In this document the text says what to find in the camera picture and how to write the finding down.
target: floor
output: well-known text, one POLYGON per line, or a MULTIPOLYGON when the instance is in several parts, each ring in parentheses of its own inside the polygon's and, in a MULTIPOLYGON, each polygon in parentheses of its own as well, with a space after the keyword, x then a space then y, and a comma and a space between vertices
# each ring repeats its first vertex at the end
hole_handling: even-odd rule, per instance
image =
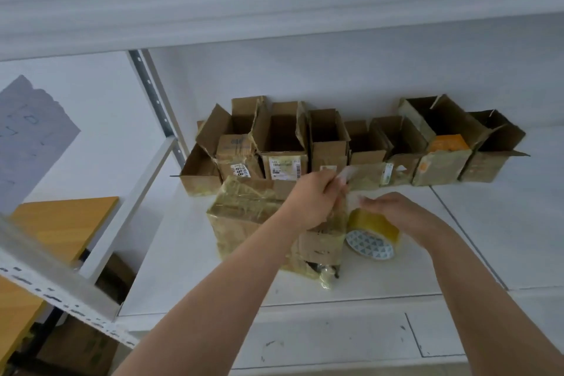
MULTIPOLYGON (((113 360, 110 374, 127 357, 130 349, 119 345, 113 360)), ((299 373, 292 376, 471 376, 468 364, 443 364, 410 367, 385 367, 367 370, 343 370, 339 372, 312 372, 299 373)))

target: left arm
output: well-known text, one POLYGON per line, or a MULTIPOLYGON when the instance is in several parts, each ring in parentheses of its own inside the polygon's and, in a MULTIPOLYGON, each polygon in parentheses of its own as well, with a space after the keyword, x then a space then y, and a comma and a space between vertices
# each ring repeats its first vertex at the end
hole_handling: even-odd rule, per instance
POLYGON ((114 376, 226 375, 286 253, 325 221, 342 185, 335 172, 302 177, 280 209, 147 334, 114 376))

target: right arm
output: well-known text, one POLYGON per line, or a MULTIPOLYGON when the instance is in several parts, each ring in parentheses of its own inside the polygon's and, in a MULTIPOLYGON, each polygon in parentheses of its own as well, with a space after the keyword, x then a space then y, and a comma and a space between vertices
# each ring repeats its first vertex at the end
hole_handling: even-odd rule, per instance
POLYGON ((428 251, 474 375, 564 375, 564 356, 448 224, 397 192, 360 206, 428 251))

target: wooden tabletop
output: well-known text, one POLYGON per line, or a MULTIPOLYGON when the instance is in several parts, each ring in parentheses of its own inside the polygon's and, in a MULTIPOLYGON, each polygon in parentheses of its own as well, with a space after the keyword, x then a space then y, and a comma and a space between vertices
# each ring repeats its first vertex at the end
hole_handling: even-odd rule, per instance
MULTIPOLYGON (((116 205, 118 197, 29 202, 11 221, 37 238, 54 256, 76 261, 116 205)), ((0 371, 46 302, 0 277, 0 371)))

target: metal upright with holes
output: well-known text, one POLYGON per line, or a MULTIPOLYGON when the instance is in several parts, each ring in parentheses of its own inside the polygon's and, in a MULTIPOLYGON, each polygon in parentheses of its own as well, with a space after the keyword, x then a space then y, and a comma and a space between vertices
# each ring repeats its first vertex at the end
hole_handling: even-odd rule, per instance
POLYGON ((116 239, 135 214, 166 158, 172 152, 183 167, 186 159, 180 147, 186 151, 187 146, 149 52, 129 51, 129 56, 162 127, 162 145, 78 272, 54 258, 35 238, 0 215, 0 275, 132 348, 138 343, 138 337, 115 323, 120 305, 94 283, 108 263, 116 239))

